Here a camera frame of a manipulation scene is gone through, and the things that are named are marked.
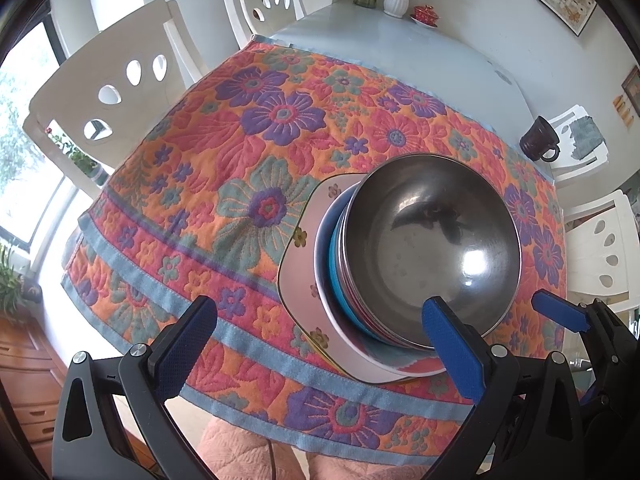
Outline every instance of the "metal screw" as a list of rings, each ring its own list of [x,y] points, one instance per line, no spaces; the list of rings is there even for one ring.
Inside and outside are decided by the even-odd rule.
[[[502,345],[493,345],[491,347],[491,353],[496,357],[507,357],[507,349]]]
[[[78,352],[76,355],[74,355],[74,357],[71,360],[75,362],[77,365],[79,365],[85,359],[86,359],[86,352]]]
[[[146,352],[146,345],[144,343],[138,343],[137,345],[133,345],[129,350],[129,353],[133,355],[133,357],[140,357],[145,352]]]
[[[551,360],[557,365],[561,365],[566,361],[566,359],[564,358],[564,354],[560,352],[551,352]]]

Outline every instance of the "table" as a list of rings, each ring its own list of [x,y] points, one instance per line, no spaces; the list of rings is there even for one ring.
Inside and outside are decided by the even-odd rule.
[[[512,148],[534,118],[513,76],[496,62],[437,30],[349,0],[316,10],[272,36],[341,60],[354,60],[494,129]]]
[[[254,41],[197,83],[80,219],[63,286],[118,350],[151,342],[199,294],[218,326],[182,396],[303,450],[427,465],[470,409],[448,374],[370,386],[334,369],[287,314],[278,263],[319,182],[401,153],[462,160],[503,195],[522,242],[518,295],[490,342],[542,356],[562,328],[532,293],[566,293],[553,185],[480,124],[398,80]],[[311,243],[298,233],[299,244]],[[313,287],[309,294],[312,297]]]

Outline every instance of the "window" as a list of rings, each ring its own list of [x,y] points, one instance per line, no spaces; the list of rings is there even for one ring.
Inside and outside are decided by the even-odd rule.
[[[47,33],[50,18],[38,22],[0,67],[0,237],[29,251],[33,235],[62,172],[22,130],[29,102],[59,67]]]

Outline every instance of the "white vase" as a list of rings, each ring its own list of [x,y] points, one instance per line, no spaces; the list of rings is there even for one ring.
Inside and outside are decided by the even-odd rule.
[[[409,0],[385,0],[385,12],[394,18],[402,18],[409,8]]]

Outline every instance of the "floor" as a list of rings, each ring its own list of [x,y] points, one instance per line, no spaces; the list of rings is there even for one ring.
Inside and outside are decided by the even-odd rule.
[[[60,285],[63,274],[61,260],[65,243],[78,226],[78,217],[91,203],[92,201],[87,195],[78,192],[66,211],[44,257],[39,277],[44,295],[44,307],[36,313],[36,318],[54,350],[65,363],[71,362],[73,355],[80,350],[89,352],[94,359],[120,355],[120,352],[84,319]],[[126,398],[115,396],[115,400],[124,427],[142,440],[142,435],[134,421]],[[165,405],[182,434],[192,447],[196,447],[206,425],[213,416],[181,397],[170,399]],[[308,477],[305,453],[297,449],[294,449],[294,452]]]

